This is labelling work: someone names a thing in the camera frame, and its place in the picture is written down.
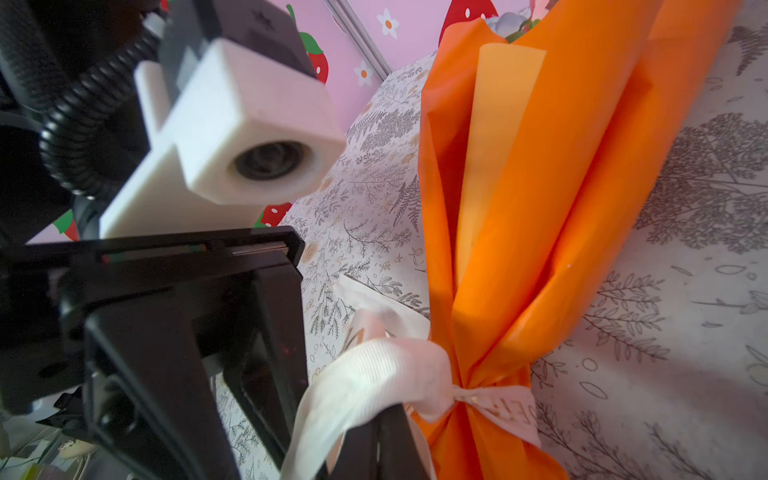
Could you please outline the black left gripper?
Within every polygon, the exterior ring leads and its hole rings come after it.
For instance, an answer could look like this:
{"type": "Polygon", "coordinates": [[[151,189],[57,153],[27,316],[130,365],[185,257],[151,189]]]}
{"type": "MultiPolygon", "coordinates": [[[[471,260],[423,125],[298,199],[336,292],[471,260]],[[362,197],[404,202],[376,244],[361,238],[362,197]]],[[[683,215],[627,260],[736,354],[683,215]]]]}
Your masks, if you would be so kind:
{"type": "Polygon", "coordinates": [[[292,227],[2,248],[2,409],[78,387],[85,360],[88,431],[139,478],[236,479],[203,366],[230,358],[224,381],[281,467],[309,385],[304,248],[292,227]]]}

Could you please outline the pink fake rose stem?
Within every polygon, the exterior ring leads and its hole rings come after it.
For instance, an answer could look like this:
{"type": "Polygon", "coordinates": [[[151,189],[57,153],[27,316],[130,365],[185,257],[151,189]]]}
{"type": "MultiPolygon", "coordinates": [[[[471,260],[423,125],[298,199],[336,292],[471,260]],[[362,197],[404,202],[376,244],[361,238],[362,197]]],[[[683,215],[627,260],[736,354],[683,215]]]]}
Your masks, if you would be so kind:
{"type": "Polygon", "coordinates": [[[532,30],[558,3],[558,0],[531,0],[522,13],[506,12],[485,22],[498,36],[513,43],[532,30]]]}

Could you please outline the white ribbon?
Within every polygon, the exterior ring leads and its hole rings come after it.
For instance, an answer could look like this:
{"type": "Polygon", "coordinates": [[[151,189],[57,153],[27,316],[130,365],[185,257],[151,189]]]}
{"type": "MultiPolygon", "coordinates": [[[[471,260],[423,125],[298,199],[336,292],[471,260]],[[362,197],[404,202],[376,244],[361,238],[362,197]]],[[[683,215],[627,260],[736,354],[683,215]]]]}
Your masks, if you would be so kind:
{"type": "Polygon", "coordinates": [[[454,385],[448,354],[430,341],[425,317],[347,276],[333,289],[355,313],[341,354],[301,399],[282,478],[309,479],[326,464],[338,468],[347,431],[392,406],[409,405],[433,423],[463,402],[497,428],[540,446],[530,388],[454,385]]]}

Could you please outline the orange wrapping paper sheet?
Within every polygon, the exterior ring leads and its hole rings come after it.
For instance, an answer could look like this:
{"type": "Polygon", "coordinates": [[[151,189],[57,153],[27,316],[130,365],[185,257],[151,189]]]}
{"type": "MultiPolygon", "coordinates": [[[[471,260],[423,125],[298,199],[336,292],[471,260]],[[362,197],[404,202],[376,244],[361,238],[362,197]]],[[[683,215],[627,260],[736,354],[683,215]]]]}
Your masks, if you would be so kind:
{"type": "Polygon", "coordinates": [[[518,40],[544,54],[518,127],[512,44],[449,26],[421,94],[431,338],[464,389],[531,385],[646,202],[738,1],[562,1],[518,40]]]}

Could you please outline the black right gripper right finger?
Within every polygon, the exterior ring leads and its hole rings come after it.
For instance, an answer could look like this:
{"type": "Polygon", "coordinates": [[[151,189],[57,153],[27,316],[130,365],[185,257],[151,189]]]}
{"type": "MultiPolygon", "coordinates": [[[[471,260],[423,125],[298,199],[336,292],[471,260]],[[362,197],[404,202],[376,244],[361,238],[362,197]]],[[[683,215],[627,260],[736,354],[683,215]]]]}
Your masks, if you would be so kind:
{"type": "Polygon", "coordinates": [[[379,479],[428,480],[402,405],[379,415],[379,479]]]}

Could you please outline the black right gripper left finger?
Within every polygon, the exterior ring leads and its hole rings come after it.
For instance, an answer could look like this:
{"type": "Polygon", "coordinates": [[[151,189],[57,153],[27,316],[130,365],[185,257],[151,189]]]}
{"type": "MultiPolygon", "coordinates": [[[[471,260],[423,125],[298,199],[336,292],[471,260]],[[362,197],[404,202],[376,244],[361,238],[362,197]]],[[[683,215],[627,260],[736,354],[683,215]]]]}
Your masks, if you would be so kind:
{"type": "Polygon", "coordinates": [[[348,430],[341,444],[331,480],[376,480],[378,470],[378,423],[372,420],[348,430]]]}

